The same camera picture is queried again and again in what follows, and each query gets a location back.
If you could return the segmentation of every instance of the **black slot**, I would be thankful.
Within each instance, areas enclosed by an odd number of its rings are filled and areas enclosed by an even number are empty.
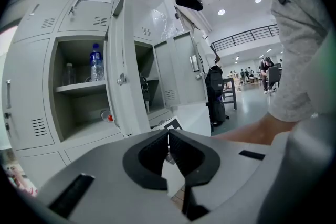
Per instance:
[[[257,159],[259,161],[262,161],[265,158],[265,154],[252,152],[252,151],[241,151],[239,152],[239,155],[252,158],[252,159]]]
[[[94,177],[92,176],[85,174],[79,175],[49,206],[49,209],[67,218],[89,189],[93,180]]]

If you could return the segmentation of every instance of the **ceiling light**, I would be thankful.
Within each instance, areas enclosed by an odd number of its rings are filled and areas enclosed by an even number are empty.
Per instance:
[[[218,15],[224,15],[225,14],[225,10],[224,9],[221,9],[219,12],[218,12]]]

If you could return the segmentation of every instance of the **person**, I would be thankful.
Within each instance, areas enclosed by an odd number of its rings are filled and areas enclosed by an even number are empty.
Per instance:
[[[243,69],[240,70],[240,81],[243,83],[243,85],[245,85],[245,72],[243,71]]]
[[[271,13],[286,58],[279,91],[262,119],[215,138],[270,145],[275,135],[290,131],[314,113],[300,78],[331,30],[332,21],[322,0],[271,0]]]
[[[263,79],[263,85],[264,85],[264,93],[267,93],[267,70],[270,67],[273,67],[274,63],[271,61],[271,58],[265,57],[261,62],[260,62],[260,73],[261,73],[261,78]],[[269,90],[272,90],[272,87],[274,85],[273,83],[270,83],[269,85]]]
[[[250,77],[254,76],[254,71],[251,69],[251,67],[248,67],[248,73],[250,74]]]

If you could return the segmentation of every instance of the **balcony railing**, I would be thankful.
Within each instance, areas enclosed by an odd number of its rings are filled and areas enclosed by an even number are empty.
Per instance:
[[[246,42],[279,35],[278,25],[268,25],[226,37],[211,43],[216,51],[237,46]]]

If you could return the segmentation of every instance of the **locker door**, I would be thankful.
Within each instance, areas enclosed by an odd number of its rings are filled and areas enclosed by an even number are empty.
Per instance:
[[[153,49],[166,107],[208,101],[204,77],[196,79],[201,62],[189,31],[168,38]]]
[[[133,37],[132,0],[120,0],[112,14],[105,61],[110,99],[124,134],[150,131]]]
[[[35,0],[22,18],[14,42],[53,32],[56,21],[70,0]]]
[[[6,56],[3,112],[10,113],[9,139],[17,150],[53,144],[43,105],[42,74],[49,39],[14,43]]]
[[[58,31],[106,32],[111,18],[113,2],[114,0],[111,3],[74,0],[69,5]]]

